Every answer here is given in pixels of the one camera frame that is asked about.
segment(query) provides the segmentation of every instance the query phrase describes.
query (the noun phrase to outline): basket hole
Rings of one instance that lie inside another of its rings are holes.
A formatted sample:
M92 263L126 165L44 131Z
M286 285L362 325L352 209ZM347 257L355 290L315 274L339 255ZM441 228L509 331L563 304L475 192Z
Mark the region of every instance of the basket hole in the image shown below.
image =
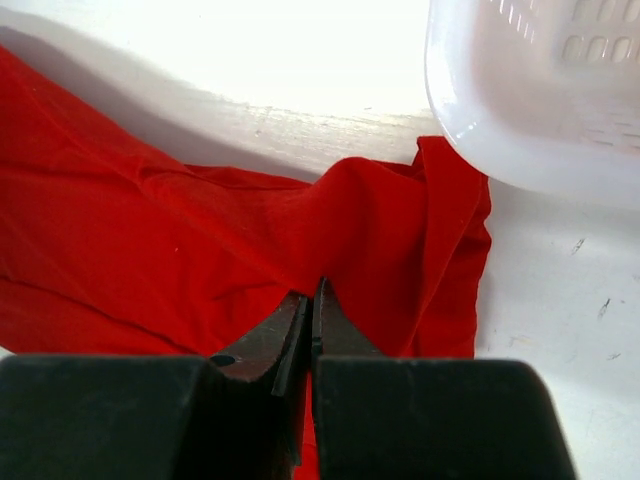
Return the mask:
M573 35L567 38L564 44L562 58L565 60L577 60L580 57L580 48L582 47L582 38Z
M616 0L604 0L602 5L600 5L600 10L598 11L598 21L606 22L607 20L611 20L615 8Z
M234 363L236 363L235 357L231 355L225 355L223 353L212 356L211 361L218 368L228 367L229 365L233 365Z
M574 20L583 20L587 18L587 14L589 13L589 5L591 4L590 0L578 0L576 2L576 7L573 10L573 19Z
M596 62L604 56L604 49L607 46L607 39L604 37L594 37L587 49L587 61Z
M620 37L616 40L616 43L613 44L611 59L616 63L623 61L627 58L627 55L629 55L629 47L631 47L631 39L628 37Z
M629 0L624 10L624 21L633 22L640 15L640 0Z

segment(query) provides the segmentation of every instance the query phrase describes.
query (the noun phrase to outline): red fabric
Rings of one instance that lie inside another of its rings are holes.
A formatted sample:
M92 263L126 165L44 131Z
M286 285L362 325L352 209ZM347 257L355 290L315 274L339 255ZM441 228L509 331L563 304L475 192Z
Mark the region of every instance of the red fabric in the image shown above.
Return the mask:
M312 185L187 166L0 49L0 345L211 355L327 276L384 352L472 356L487 179L418 147Z

